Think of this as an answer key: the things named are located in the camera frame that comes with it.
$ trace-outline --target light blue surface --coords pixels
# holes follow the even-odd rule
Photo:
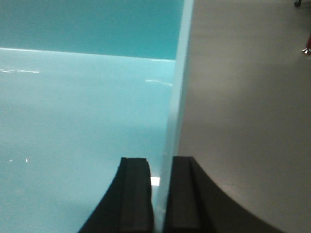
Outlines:
[[[159,176],[174,61],[0,50],[0,232],[73,233],[120,158]]]
[[[78,231],[121,157],[161,178],[161,232],[193,0],[74,3],[0,5],[0,232]]]
[[[0,47],[175,59],[184,0],[1,0]]]

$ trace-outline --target gray carpet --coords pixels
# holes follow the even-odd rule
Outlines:
[[[287,233],[311,233],[310,31],[310,0],[195,3],[179,155]]]

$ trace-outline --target metal caster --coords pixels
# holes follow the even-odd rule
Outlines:
[[[295,7],[299,7],[301,5],[301,1],[297,0],[294,2]]]
[[[304,50],[301,51],[304,55],[310,56],[311,55],[311,49],[305,48]]]

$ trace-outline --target teal wall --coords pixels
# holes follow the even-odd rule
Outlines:
[[[184,0],[2,0],[0,47],[175,59]]]

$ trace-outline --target chair leg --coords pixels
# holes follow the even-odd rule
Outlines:
[[[294,2],[295,7],[299,7],[301,5],[302,0],[297,0]]]
[[[304,50],[302,50],[302,53],[304,55],[308,55],[308,56],[311,55],[311,34],[310,34],[309,39],[307,41],[306,48]]]

